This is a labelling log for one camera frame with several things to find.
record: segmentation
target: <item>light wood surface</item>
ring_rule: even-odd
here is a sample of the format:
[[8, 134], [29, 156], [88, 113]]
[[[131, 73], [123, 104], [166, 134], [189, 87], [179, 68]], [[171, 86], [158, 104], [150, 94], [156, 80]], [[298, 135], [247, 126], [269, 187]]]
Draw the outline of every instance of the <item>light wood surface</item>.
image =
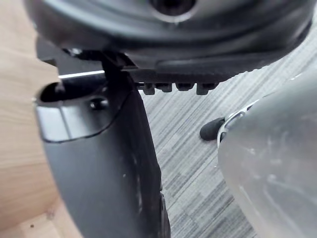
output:
[[64, 238], [47, 214], [0, 232], [0, 238]]
[[59, 234], [63, 238], [83, 238], [77, 227], [75, 226], [72, 218], [70, 217], [64, 203], [58, 199], [52, 207], [52, 214], [54, 223]]
[[57, 202], [40, 216], [0, 232], [0, 238], [82, 238], [65, 205]]
[[35, 58], [36, 34], [21, 0], [0, 1], [0, 32], [0, 230], [3, 230], [45, 213], [58, 197], [31, 103], [36, 91], [57, 77], [55, 68]]

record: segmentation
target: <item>wooden floor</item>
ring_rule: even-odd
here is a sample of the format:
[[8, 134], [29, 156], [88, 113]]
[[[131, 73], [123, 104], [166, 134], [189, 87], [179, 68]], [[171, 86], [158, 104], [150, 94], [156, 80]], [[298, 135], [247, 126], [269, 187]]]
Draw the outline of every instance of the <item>wooden floor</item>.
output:
[[[0, 238], [79, 238], [57, 200], [33, 117], [31, 98], [57, 80], [34, 55], [34, 37], [20, 0], [0, 1]], [[207, 96], [189, 92], [144, 96], [173, 238], [252, 238], [255, 232], [227, 189], [215, 143], [199, 129], [317, 67], [317, 25], [292, 54], [240, 74]]]

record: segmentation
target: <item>black plastic part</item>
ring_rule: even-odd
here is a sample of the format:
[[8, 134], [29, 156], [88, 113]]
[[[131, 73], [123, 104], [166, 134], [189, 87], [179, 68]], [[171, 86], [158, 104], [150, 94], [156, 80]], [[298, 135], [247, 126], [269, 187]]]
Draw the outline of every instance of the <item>black plastic part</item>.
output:
[[[221, 1], [215, 6], [225, 11], [211, 3], [203, 16], [179, 24], [145, 12], [149, 1], [25, 3], [40, 35], [61, 49], [125, 55], [129, 63], [122, 70], [135, 82], [201, 84], [226, 81], [290, 53], [309, 31], [316, 0]], [[127, 4], [135, 14], [128, 14]], [[145, 92], [154, 93], [151, 87]]]
[[206, 125], [204, 125], [200, 130], [200, 137], [205, 141], [217, 140], [218, 131], [220, 127], [224, 124], [225, 118], [217, 118]]
[[[169, 238], [160, 168], [133, 82], [121, 73], [94, 93], [66, 101], [57, 95], [44, 102], [45, 93], [36, 100], [45, 152], [83, 237]], [[91, 108], [100, 98], [106, 105]], [[54, 132], [61, 128], [65, 133]]]

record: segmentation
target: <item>floor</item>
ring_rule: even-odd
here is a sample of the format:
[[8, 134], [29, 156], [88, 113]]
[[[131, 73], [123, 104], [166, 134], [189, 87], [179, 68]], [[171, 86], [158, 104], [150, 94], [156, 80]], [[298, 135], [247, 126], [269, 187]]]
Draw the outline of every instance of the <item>floor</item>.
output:
[[226, 187], [216, 144], [202, 142], [204, 123], [228, 115], [274, 91], [299, 73], [317, 68], [317, 22], [306, 41], [284, 59], [237, 75], [207, 96], [162, 93], [143, 99], [162, 169], [173, 238], [253, 238], [256, 233]]

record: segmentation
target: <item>black rubber stopper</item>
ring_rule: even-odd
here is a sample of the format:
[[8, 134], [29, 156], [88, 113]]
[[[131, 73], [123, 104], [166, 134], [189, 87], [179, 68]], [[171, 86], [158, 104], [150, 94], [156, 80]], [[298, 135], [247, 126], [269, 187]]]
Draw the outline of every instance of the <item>black rubber stopper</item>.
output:
[[204, 125], [200, 130], [201, 139], [205, 141], [217, 140], [218, 131], [224, 122], [224, 118], [217, 118]]

